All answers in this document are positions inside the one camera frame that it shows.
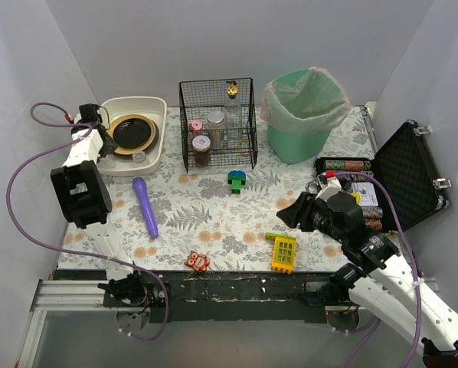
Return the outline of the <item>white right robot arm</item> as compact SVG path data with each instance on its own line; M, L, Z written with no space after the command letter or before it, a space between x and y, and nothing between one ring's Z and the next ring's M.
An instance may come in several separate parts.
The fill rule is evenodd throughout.
M369 228L355 199L344 192L322 199L302 192L277 217L289 228L319 231L340 243L348 264L335 271L309 302L351 301L422 349L427 367L458 367L458 314L414 275L399 248Z

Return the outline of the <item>small black plate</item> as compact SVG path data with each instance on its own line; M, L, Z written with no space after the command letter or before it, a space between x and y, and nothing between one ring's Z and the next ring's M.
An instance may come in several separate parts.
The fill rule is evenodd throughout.
M130 118L119 123L113 130L113 139L124 149L135 149L147 143L152 128L146 120Z

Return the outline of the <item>brown sauce jar white lid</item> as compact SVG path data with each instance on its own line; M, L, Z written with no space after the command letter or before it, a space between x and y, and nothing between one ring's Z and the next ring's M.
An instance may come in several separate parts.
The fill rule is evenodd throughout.
M211 161L211 140L205 135L195 136L191 142L194 160L199 166L207 166Z

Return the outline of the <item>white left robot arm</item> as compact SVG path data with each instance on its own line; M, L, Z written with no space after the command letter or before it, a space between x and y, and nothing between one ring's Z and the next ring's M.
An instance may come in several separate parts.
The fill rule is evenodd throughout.
M51 181L65 219L92 238L96 252L105 256L108 282L99 288L125 304L139 305L146 292L109 220L113 204L97 168L98 160L112 153L116 143L103 125L99 105L81 105L79 115L71 130L76 143L63 165L51 170Z

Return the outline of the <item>pink lid toothpick jar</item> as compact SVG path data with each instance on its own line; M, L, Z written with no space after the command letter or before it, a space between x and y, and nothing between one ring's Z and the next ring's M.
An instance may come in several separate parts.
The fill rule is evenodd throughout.
M199 136L203 134L203 123L200 120L190 120L188 122L188 128L192 136Z

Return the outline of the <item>yellow plate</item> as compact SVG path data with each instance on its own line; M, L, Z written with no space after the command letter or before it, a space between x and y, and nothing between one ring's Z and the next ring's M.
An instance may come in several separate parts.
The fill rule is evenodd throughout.
M124 149L122 147L120 147L118 145L118 148L114 151L114 154L117 155L117 156L131 156L132 154L134 154L134 152L137 152L137 151L144 151L144 152L148 152L150 151L157 143L158 141L158 138L159 138L159 128L157 127L157 125L155 124L155 122L151 119L149 119L148 117L144 117L143 115L140 115L140 114L127 114L125 116L122 116L122 117L118 117L116 118L111 124L110 124L110 127L107 129L107 132L109 135L111 135L111 137L113 138L113 130L114 128L121 122L123 122L124 120L127 120L127 119L130 119L130 118L139 118L139 119L143 119L143 120L146 120L149 125L151 126L152 128L152 135L150 137L150 139L148 140L147 143L143 144L142 146L138 147L138 148L135 148L135 149Z

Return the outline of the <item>clear glass bottle gold cap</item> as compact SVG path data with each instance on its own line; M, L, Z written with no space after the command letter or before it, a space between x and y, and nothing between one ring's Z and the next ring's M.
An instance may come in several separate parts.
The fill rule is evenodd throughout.
M242 136L242 107L238 98L238 87L235 80L227 81L227 99L224 104L227 144L232 149L240 147Z

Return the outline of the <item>silver lid pepper jar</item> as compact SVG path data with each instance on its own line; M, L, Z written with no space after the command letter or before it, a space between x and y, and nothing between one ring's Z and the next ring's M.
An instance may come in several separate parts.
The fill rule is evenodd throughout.
M207 127L214 150L224 147L225 115L221 110L211 110L207 115Z

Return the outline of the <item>clear glass cup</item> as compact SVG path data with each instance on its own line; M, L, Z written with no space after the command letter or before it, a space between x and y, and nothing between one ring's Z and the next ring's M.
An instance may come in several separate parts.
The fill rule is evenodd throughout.
M144 151L137 151L132 154L132 161L134 163L144 163L147 160L146 153Z

